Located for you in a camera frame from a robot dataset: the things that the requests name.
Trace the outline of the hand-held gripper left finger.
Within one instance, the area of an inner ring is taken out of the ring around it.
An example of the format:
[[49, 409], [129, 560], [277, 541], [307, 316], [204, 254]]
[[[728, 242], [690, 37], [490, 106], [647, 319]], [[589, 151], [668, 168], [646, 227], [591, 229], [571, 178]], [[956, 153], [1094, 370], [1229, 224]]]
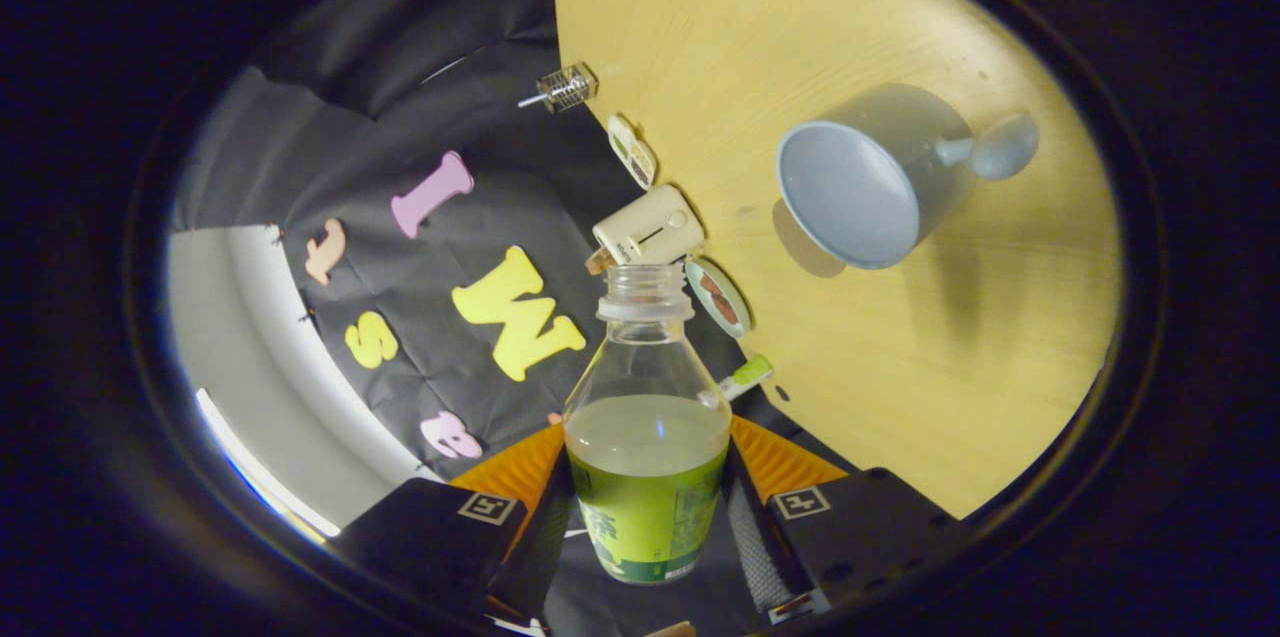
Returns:
[[330, 541], [404, 596], [477, 624], [544, 618], [573, 508], [561, 423], [449, 482], [407, 478]]

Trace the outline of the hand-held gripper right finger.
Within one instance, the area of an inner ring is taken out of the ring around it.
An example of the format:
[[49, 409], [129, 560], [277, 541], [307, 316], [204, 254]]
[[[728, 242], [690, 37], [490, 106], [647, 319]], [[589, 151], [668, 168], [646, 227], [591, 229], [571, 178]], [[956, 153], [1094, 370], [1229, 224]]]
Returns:
[[748, 588], [773, 623], [876, 599], [972, 536], [891, 469], [840, 468], [740, 417], [722, 486]]

